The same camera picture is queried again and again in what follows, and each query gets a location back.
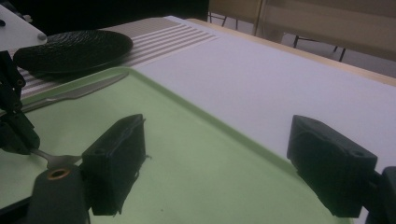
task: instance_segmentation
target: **white tabletop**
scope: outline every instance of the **white tabletop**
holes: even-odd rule
[[[293,115],[318,119],[395,165],[396,88],[346,70],[169,17],[218,36],[137,68],[286,158]]]

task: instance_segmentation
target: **knife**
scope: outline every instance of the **knife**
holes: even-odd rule
[[[50,97],[47,97],[42,100],[38,100],[35,102],[32,102],[30,104],[24,105],[22,107],[22,112],[29,112],[38,108],[41,108],[46,105],[51,105],[55,104],[57,102],[63,101],[63,100],[73,100],[80,98],[82,96],[91,94],[95,91],[99,91],[113,83],[116,83],[120,81],[121,79],[125,78],[128,76],[128,73],[124,73],[115,77],[110,77],[104,80],[100,80],[98,82],[94,82],[92,84],[85,85],[83,87],[73,89],[71,91],[66,91],[57,95],[53,95]]]

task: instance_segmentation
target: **striped cloth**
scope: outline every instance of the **striped cloth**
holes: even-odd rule
[[[132,38],[134,48],[121,62],[120,66],[133,68],[155,62],[217,38],[215,35],[165,18],[134,21],[103,30],[122,33]],[[32,75],[20,68],[19,71],[26,80],[26,86],[21,93],[22,99],[81,77],[81,74],[69,76]]]

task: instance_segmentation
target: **plate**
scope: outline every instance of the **plate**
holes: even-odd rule
[[[130,37],[110,31],[75,31],[51,35],[42,46],[18,49],[15,64],[31,73],[65,74],[104,68],[132,49]]]

